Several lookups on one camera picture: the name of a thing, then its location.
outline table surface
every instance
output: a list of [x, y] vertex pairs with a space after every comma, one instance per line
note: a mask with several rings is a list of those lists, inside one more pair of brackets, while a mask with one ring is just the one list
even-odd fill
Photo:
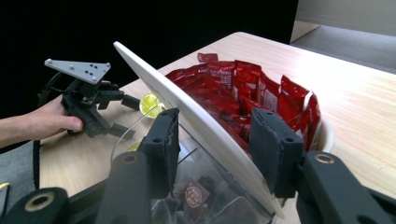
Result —
[[[217, 53], [221, 61], [259, 64], [272, 80], [280, 83], [282, 75], [286, 75], [313, 91], [318, 96], [322, 116], [334, 132], [331, 153], [364, 186], [396, 198], [396, 75], [246, 33], [228, 35], [159, 71], [166, 75], [198, 64], [198, 52]], [[140, 80], [121, 89], [136, 98], [150, 92]], [[126, 127], [142, 116], [120, 102], [111, 102], [100, 113], [109, 122]], [[61, 187], [72, 196], [107, 178], [111, 151], [114, 149], [116, 155], [139, 142], [152, 122], [153, 119], [142, 118], [133, 127], [137, 130], [134, 138], [120, 141], [117, 147], [119, 138], [112, 135], [89, 138], [86, 134], [61, 133], [43, 140], [40, 187]], [[294, 217], [295, 211], [291, 210], [286, 215], [294, 213], [289, 215]]]

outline black background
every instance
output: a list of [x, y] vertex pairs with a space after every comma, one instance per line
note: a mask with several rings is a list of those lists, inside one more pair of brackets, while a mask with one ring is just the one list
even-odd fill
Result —
[[297, 3], [0, 0], [0, 119], [36, 109], [36, 94], [56, 73], [48, 58], [111, 63], [105, 79], [123, 86], [136, 76], [114, 41], [155, 68], [234, 32], [289, 44]]

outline gray fabric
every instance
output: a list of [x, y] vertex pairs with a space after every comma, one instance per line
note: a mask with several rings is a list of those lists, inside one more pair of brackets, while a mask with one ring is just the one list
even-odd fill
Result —
[[321, 25], [292, 46], [396, 74], [396, 36]]
[[33, 142], [0, 154], [0, 184], [9, 183], [7, 211], [35, 190]]

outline silver metal bracket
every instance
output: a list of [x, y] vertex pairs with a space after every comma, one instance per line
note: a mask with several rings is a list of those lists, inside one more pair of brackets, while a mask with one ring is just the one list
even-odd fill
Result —
[[91, 84], [97, 84], [110, 69], [110, 63], [82, 63], [47, 59], [44, 65], [76, 77]]

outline person's arm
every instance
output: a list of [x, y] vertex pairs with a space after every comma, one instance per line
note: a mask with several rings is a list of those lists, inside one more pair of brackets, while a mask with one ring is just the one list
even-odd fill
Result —
[[0, 148], [25, 140], [41, 140], [64, 130], [81, 131], [82, 121], [65, 116], [61, 101], [59, 96], [31, 113], [0, 119]]

